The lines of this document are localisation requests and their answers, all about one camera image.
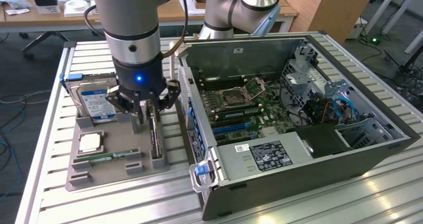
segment motherboard chip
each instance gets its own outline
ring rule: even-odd
[[[236,106],[245,104],[244,95],[239,90],[228,90],[221,93],[222,99],[228,106]]]

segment blue latch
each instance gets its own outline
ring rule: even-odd
[[[78,74],[69,74],[69,75],[68,75],[68,81],[81,80],[82,76],[84,76],[84,75],[82,75],[81,73],[78,73]]]
[[[209,173],[209,167],[208,166],[198,166],[196,167],[196,176],[204,175]]]

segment aluminum table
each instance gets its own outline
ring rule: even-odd
[[[423,134],[423,115],[329,36],[309,32],[355,77],[411,128]],[[161,40],[161,50],[176,38]],[[331,79],[337,72],[321,61]],[[295,195],[221,219],[204,222],[190,188],[186,152],[174,107],[162,115],[170,170],[165,173],[66,192],[76,109],[58,83],[60,73],[113,72],[105,42],[64,48],[16,223],[284,224],[423,221],[423,139],[363,176]],[[169,76],[169,63],[164,61]]]

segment motherboard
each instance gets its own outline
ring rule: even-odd
[[[285,133],[293,127],[277,97],[275,81],[201,81],[200,95],[217,145]]]

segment power supply label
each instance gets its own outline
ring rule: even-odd
[[[292,164],[280,141],[249,146],[249,151],[260,171],[268,171]]]
[[[105,100],[105,93],[102,89],[81,92],[81,98],[93,119],[108,119],[116,115],[113,105]]]

